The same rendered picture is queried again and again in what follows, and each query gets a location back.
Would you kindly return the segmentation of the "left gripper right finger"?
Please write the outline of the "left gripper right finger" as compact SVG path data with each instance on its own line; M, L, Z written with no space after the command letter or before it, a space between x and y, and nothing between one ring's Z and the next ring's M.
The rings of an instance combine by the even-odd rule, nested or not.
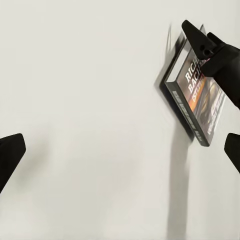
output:
M228 133L224 151L240 173L240 135Z

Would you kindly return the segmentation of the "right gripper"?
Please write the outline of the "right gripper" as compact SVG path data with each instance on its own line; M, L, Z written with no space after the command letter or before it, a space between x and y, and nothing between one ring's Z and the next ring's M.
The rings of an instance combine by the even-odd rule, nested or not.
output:
M196 57L209 59L199 70L213 78L236 107L240 106L240 49L211 32L204 35L187 19L181 26Z

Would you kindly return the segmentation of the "hardback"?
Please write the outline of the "hardback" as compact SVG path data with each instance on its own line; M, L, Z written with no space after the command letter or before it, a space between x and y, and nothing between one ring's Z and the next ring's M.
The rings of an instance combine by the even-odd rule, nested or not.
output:
M204 25L197 29L207 36ZM186 38L164 81L203 147L211 146L227 98L214 78L200 70L209 60L198 59Z

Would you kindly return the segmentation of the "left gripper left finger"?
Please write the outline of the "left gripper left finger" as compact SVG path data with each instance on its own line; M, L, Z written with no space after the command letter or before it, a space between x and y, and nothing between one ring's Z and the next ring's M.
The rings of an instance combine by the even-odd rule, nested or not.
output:
M26 152L21 133L0 139L0 193Z

